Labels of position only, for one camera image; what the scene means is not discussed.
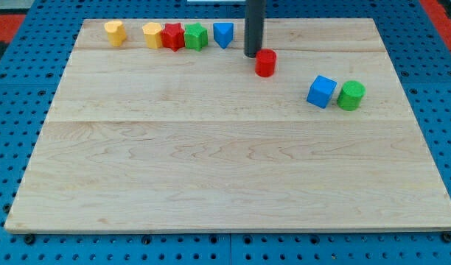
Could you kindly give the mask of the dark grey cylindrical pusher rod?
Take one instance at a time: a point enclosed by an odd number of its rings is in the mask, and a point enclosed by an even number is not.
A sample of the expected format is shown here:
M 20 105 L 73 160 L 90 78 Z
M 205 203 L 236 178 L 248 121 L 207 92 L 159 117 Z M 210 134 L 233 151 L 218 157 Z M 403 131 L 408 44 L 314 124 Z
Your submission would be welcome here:
M 262 48 L 265 11 L 265 0 L 245 1 L 244 55 L 246 57 L 255 58 Z

